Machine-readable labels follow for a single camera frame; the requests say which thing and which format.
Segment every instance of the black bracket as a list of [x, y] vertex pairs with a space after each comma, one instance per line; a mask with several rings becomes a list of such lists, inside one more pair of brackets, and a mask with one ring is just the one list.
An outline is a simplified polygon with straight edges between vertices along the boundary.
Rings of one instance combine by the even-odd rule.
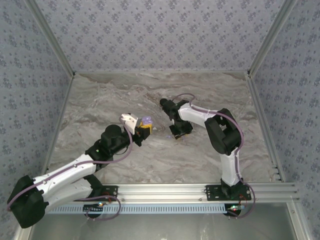
[[226, 193], [225, 189], [223, 189], [223, 185], [215, 184], [215, 185], [206, 185], [205, 186], [205, 194], [207, 201], [243, 201], [244, 199], [242, 196], [245, 197], [247, 201], [250, 201], [251, 192], [248, 186], [244, 184], [239, 184], [232, 186], [230, 188], [234, 188], [232, 193]]
[[[102, 188], [102, 191], [101, 191], [101, 195], [109, 195], [109, 196], [113, 196], [113, 197], [117, 197], [118, 196], [118, 186], [116, 185], [107, 185], [107, 186], [103, 186]], [[103, 206], [107, 203], [107, 202], [115, 202], [116, 200], [113, 199], [113, 198], [109, 198], [109, 199], [106, 199], [106, 198], [101, 198], [101, 199], [97, 199], [95, 201], [98, 201], [98, 202], [103, 202]], [[99, 217], [104, 208], [103, 206], [100, 206], [98, 203], [95, 203], [95, 204], [85, 204], [83, 205], [83, 208], [82, 208], [82, 211], [83, 212], [87, 212], [89, 208], [90, 209], [90, 212], [97, 212], [97, 213], [91, 213], [91, 214], [88, 214], [89, 218], [97, 218]]]

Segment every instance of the gray marble table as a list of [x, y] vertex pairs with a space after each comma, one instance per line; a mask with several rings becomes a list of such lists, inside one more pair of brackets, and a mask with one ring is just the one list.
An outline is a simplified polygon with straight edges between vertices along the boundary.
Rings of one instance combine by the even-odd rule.
[[171, 121], [159, 100], [181, 93], [197, 96], [203, 108], [228, 108], [241, 126], [245, 144], [240, 170], [245, 181], [270, 182], [272, 163], [243, 73], [90, 73], [73, 80], [49, 171], [84, 153], [122, 113], [151, 116], [152, 135], [133, 146], [125, 160], [95, 175], [103, 183], [219, 182], [219, 155], [206, 129], [194, 125], [184, 139], [171, 137]]

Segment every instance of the patterned wallpaper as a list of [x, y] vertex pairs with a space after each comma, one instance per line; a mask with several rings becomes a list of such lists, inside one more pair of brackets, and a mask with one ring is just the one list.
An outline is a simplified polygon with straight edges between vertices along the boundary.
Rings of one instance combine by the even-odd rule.
[[288, 181], [320, 240], [320, 2], [301, 0], [254, 77]]
[[74, 71], [246, 70], [283, 0], [37, 0]]
[[0, 9], [0, 239], [10, 240], [7, 199], [20, 177], [40, 173], [69, 77], [23, 0]]

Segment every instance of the purple cable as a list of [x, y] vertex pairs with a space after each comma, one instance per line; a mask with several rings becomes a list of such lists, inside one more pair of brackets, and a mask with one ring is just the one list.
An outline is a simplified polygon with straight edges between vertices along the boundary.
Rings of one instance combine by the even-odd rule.
[[115, 196], [111, 196], [111, 195], [94, 196], [94, 197], [88, 197], [88, 198], [80, 198], [80, 199], [78, 199], [78, 201], [90, 201], [90, 200], [96, 200], [96, 199], [101, 199], [101, 198], [110, 198], [110, 199], [116, 200], [116, 201], [118, 202], [118, 204], [119, 204], [119, 209], [118, 209], [118, 211], [117, 211], [114, 215], [112, 215], [112, 216], [110, 216], [110, 217], [105, 217], [105, 218], [91, 218], [91, 217], [89, 217], [89, 212], [90, 212], [90, 210], [91, 210], [93, 207], [89, 207], [89, 209], [88, 209], [88, 210], [86, 211], [86, 213], [85, 213], [85, 215], [86, 215], [86, 217], [88, 218], [88, 220], [91, 219], [92, 221], [108, 221], [108, 220], [114, 219], [114, 218], [116, 218], [116, 217], [119, 216], [119, 213], [120, 213], [120, 210], [121, 210], [121, 202], [120, 202], [119, 199], [116, 198]]
[[200, 112], [200, 113], [204, 113], [204, 114], [215, 114], [215, 115], [224, 117], [224, 118], [228, 119], [230, 122], [232, 122], [232, 123], [235, 125], [236, 129], [239, 131], [240, 137], [241, 137], [241, 143], [240, 143], [240, 146], [237, 148], [237, 150], [235, 150], [235, 152], [234, 152], [234, 158], [235, 158], [235, 165], [234, 165], [234, 166], [235, 166], [235, 173], [236, 173], [236, 176], [238, 177], [239, 181], [240, 181], [242, 184], [246, 185], [246, 186], [251, 190], [252, 195], [253, 195], [253, 203], [252, 203], [252, 207], [250, 208], [250, 210], [249, 210], [248, 212], [246, 212], [244, 215], [242, 215], [242, 216], [237, 216], [237, 217], [236, 217], [236, 218], [238, 218], [238, 219], [243, 219], [243, 218], [245, 218], [245, 217], [248, 216], [248, 215], [254, 210], [254, 208], [255, 208], [255, 205], [256, 205], [256, 194], [255, 194], [255, 191], [253, 190], [253, 188], [252, 188], [248, 183], [244, 182], [244, 181], [241, 179], [240, 174], [239, 174], [239, 170], [238, 170], [238, 157], [237, 157], [237, 153], [240, 151], [240, 149], [243, 147], [243, 145], [244, 145], [244, 143], [245, 143], [244, 133], [242, 132], [240, 126], [236, 123], [236, 121], [233, 120], [231, 117], [229, 117], [229, 116], [227, 116], [227, 115], [225, 115], [225, 114], [223, 114], [223, 113], [217, 112], [217, 111], [205, 111], [205, 110], [203, 110], [203, 109], [199, 109], [199, 108], [196, 108], [195, 106], [192, 106], [191, 103], [192, 103], [192, 101], [196, 98], [196, 96], [195, 96], [194, 94], [192, 94], [192, 93], [181, 93], [181, 94], [175, 96], [175, 97], [172, 99], [172, 101], [174, 101], [176, 98], [178, 98], [178, 97], [180, 97], [180, 96], [182, 96], [182, 95], [190, 95], [190, 96], [192, 96], [192, 99], [190, 100], [189, 104], [190, 104], [190, 107], [191, 107], [193, 110], [198, 111], [198, 112]]
[[108, 164], [115, 164], [115, 163], [118, 163], [118, 162], [122, 161], [122, 160], [125, 159], [126, 157], [128, 157], [129, 154], [130, 154], [131, 151], [132, 151], [132, 148], [133, 148], [133, 140], [132, 140], [132, 136], [131, 136], [131, 133], [130, 133], [129, 129], [127, 128], [127, 126], [125, 125], [125, 123], [121, 120], [121, 117], [119, 118], [119, 120], [120, 120], [120, 122], [123, 124], [124, 129], [126, 130], [126, 132], [127, 132], [128, 135], [129, 135], [130, 145], [129, 145], [129, 151], [126, 153], [126, 155], [124, 155], [123, 157], [120, 157], [119, 159], [114, 160], [114, 161], [90, 161], [90, 160], [88, 160], [88, 161], [83, 161], [83, 162], [80, 162], [80, 163], [76, 163], [75, 165], [72, 165], [72, 166], [68, 166], [67, 168], [62, 169], [61, 171], [58, 171], [58, 172], [56, 172], [55, 174], [53, 174], [53, 175], [51, 175], [51, 176], [48, 176], [46, 179], [44, 179], [44, 180], [42, 180], [42, 181], [40, 181], [40, 182], [38, 182], [38, 183], [36, 183], [36, 184], [33, 184], [33, 185], [27, 187], [26, 189], [22, 190], [21, 192], [19, 192], [19, 193], [18, 193], [17, 195], [15, 195], [15, 196], [11, 199], [11, 201], [8, 203], [8, 205], [6, 206], [6, 210], [7, 210], [8, 212], [11, 212], [11, 209], [10, 209], [11, 205], [12, 205], [12, 204], [15, 202], [15, 200], [17, 200], [17, 198], [19, 198], [22, 194], [24, 194], [24, 193], [26, 193], [27, 191], [29, 191], [29, 190], [31, 190], [31, 189], [33, 189], [33, 188], [35, 188], [35, 187], [43, 184], [44, 182], [47, 182], [47, 181], [53, 179], [54, 177], [56, 177], [56, 176], [58, 176], [58, 175], [60, 175], [60, 174], [63, 174], [64, 172], [66, 172], [66, 171], [68, 171], [68, 170], [70, 170], [70, 169], [72, 169], [72, 168], [76, 168], [76, 167], [78, 167], [78, 166], [80, 166], [80, 165], [83, 165], [83, 164], [106, 164], [106, 163], [108, 163]]

